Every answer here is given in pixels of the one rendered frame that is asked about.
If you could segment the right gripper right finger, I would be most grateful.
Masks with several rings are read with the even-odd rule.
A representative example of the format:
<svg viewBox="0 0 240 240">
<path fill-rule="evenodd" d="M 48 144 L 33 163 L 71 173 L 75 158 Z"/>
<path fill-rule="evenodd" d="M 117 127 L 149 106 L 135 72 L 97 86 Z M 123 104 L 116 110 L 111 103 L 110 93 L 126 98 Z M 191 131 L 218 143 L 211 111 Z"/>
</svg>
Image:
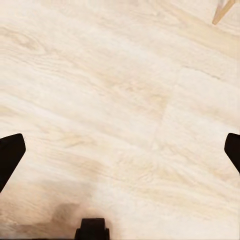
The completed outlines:
<svg viewBox="0 0 240 240">
<path fill-rule="evenodd" d="M 224 151 L 240 172 L 240 134 L 230 132 L 227 135 Z"/>
</svg>

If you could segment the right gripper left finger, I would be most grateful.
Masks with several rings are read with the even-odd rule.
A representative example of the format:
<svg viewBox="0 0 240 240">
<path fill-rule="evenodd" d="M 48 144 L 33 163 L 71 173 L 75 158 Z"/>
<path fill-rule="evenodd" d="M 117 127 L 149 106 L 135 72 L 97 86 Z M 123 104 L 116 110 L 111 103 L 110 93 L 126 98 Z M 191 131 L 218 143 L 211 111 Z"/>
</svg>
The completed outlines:
<svg viewBox="0 0 240 240">
<path fill-rule="evenodd" d="M 23 134 L 0 138 L 0 193 L 26 153 Z"/>
</svg>

